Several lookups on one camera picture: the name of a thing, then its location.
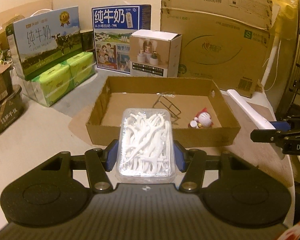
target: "bolt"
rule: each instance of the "bolt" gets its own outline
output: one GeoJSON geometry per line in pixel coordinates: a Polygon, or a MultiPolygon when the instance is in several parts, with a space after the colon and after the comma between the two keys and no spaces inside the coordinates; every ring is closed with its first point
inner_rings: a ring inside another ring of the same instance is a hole
{"type": "Polygon", "coordinates": [[[181,187],[185,190],[194,190],[198,187],[198,185],[195,182],[187,181],[182,183],[181,187]]]}
{"type": "Polygon", "coordinates": [[[94,188],[97,190],[106,190],[108,188],[110,188],[110,184],[104,181],[101,182],[97,182],[96,184],[94,184],[94,188]]]}

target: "cardboard tray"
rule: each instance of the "cardboard tray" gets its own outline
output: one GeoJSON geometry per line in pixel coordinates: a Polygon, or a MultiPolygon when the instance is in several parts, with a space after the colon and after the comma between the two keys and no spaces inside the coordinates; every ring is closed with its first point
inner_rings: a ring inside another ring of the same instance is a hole
{"type": "MultiPolygon", "coordinates": [[[[240,125],[220,90],[210,79],[108,77],[95,102],[86,127],[95,145],[119,138],[122,113],[127,108],[152,108],[160,94],[181,111],[172,125],[173,139],[184,147],[215,147],[233,143],[240,125]],[[188,123],[207,108],[212,128],[190,129],[188,123]]],[[[156,108],[164,108],[160,103],[156,108]]]]}

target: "gift box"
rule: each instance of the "gift box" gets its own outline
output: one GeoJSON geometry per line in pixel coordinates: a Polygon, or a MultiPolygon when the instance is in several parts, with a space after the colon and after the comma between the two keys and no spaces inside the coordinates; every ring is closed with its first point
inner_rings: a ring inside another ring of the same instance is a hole
{"type": "Polygon", "coordinates": [[[177,77],[182,36],[139,30],[130,37],[132,76],[177,77]]]}
{"type": "Polygon", "coordinates": [[[78,7],[19,20],[6,34],[17,75],[25,80],[82,51],[78,7]]]}
{"type": "Polygon", "coordinates": [[[92,8],[94,42],[99,68],[130,73],[130,36],[150,30],[151,5],[92,8]]]}

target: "white pipe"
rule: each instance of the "white pipe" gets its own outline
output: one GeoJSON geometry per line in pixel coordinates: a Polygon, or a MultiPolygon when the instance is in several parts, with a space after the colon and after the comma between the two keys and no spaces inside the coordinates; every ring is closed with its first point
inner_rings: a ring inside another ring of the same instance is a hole
{"type": "Polygon", "coordinates": [[[268,64],[267,64],[265,73],[263,75],[262,81],[261,81],[261,84],[263,85],[263,87],[266,85],[268,76],[270,74],[270,71],[271,71],[271,68],[272,68],[272,65],[273,65],[275,55],[277,54],[279,41],[280,41],[280,36],[279,36],[279,34],[276,34],[274,36],[274,41],[273,41],[272,49],[271,49],[271,52],[270,52],[270,57],[269,57],[269,60],[268,60],[268,64]]]}
{"type": "Polygon", "coordinates": [[[275,129],[274,126],[261,114],[257,113],[234,89],[227,90],[227,94],[237,103],[238,106],[247,114],[258,129],[275,129]]]}

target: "pure milk box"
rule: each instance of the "pure milk box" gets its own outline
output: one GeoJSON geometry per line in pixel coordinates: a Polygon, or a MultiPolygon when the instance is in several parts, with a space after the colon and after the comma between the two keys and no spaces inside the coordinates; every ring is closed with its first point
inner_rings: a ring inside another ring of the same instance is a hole
{"type": "Polygon", "coordinates": [[[82,51],[78,6],[19,20],[6,34],[16,72],[25,80],[82,51]]]}
{"type": "Polygon", "coordinates": [[[150,30],[151,5],[92,8],[98,68],[130,74],[130,36],[150,30]]]}

